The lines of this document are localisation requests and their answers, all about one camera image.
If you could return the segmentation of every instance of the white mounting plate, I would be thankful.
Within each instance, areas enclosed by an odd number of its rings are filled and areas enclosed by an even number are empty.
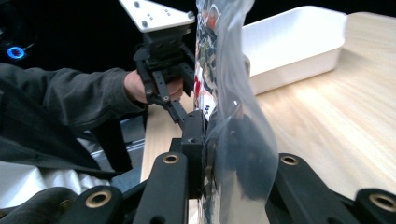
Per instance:
[[[158,31],[195,22],[194,16],[146,0],[120,0],[134,24],[142,33]]]

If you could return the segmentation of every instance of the person's hand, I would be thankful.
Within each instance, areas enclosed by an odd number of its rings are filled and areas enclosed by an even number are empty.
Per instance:
[[[167,87],[172,101],[178,100],[183,94],[183,80],[181,78],[170,81]],[[131,101],[139,101],[145,104],[148,102],[145,85],[136,70],[125,77],[124,88]]]

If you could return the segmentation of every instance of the black background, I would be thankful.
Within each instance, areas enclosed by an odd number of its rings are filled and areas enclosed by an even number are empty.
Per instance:
[[[193,11],[195,0],[156,0],[182,11]],[[319,6],[345,12],[369,11],[396,16],[395,0],[355,1],[264,1],[256,0],[246,22],[259,21],[300,6]],[[118,0],[14,0],[13,5],[37,37],[29,56],[14,63],[54,70],[71,67],[83,72],[112,67],[134,69],[135,47],[142,35]],[[195,25],[185,42],[193,50]]]

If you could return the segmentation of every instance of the blue light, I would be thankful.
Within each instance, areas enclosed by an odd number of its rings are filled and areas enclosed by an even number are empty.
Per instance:
[[[12,59],[21,59],[25,56],[25,52],[20,47],[12,47],[7,50],[8,57]]]

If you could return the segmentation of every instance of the black metal bracket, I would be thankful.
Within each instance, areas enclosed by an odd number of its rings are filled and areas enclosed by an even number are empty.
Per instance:
[[[361,189],[352,201],[330,190],[302,158],[280,153],[265,210],[275,224],[395,223],[396,195]]]
[[[145,85],[148,104],[162,106],[180,128],[183,128],[187,114],[179,101],[170,100],[166,83],[181,77],[184,92],[191,95],[195,57],[182,42],[183,35],[189,32],[189,25],[183,25],[144,33],[144,42],[134,55],[137,72]]]
[[[66,212],[62,223],[188,223],[188,199],[202,197],[202,113],[197,110],[186,117],[182,137],[174,138],[169,152],[157,157],[147,181],[122,197],[110,186],[87,190]],[[396,195],[361,189],[355,200],[350,200],[329,189],[302,158],[280,153],[265,211],[273,224],[390,224],[396,220]]]

